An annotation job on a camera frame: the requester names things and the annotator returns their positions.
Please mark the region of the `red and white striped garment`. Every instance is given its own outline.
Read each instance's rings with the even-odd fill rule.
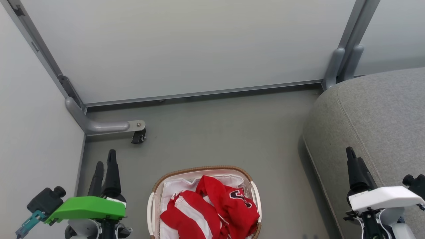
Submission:
[[[203,176],[196,192],[173,197],[160,217],[180,239],[244,239],[256,230],[259,214],[242,188]]]

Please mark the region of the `white basket handle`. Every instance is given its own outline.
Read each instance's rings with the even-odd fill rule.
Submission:
[[[257,210],[258,210],[258,214],[260,215],[260,217],[258,218],[258,222],[261,222],[261,200],[260,200],[260,194],[258,193],[258,189],[257,186],[255,185],[255,183],[253,181],[250,182],[251,183],[251,193],[252,193],[252,197],[255,200],[256,204],[257,204]]]
[[[147,201],[147,229],[151,236],[153,235],[152,215],[155,211],[155,209],[152,208],[154,194],[155,193],[151,193],[149,200]]]

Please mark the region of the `teal connector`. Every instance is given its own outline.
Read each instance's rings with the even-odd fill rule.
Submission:
[[[24,238],[26,235],[28,235],[28,232],[35,226],[35,225],[37,225],[37,223],[41,220],[41,219],[43,219],[43,218],[45,218],[46,216],[40,211],[40,210],[37,210],[37,211],[35,211],[32,215],[31,215],[31,217],[29,217],[23,224],[22,224],[22,227],[21,228],[19,228],[15,233],[16,233],[16,236],[18,236],[17,237],[17,239],[20,239],[20,238]]]

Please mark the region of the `gray ottoman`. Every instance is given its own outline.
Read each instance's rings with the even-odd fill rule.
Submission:
[[[343,238],[359,239],[360,226],[343,220],[350,210],[345,148],[365,160],[378,187],[425,174],[425,68],[337,84],[315,103],[303,137]],[[425,212],[409,208],[405,220],[416,238],[425,238]]]

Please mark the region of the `white partition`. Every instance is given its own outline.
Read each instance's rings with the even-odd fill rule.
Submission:
[[[21,0],[86,104],[323,78],[355,0]]]
[[[361,40],[355,75],[425,66],[425,1],[382,0]]]
[[[2,4],[0,238],[6,239],[16,238],[15,231],[31,216],[27,204],[44,188],[62,186],[65,198],[74,196],[84,133]],[[39,223],[26,238],[63,238],[66,225]]]

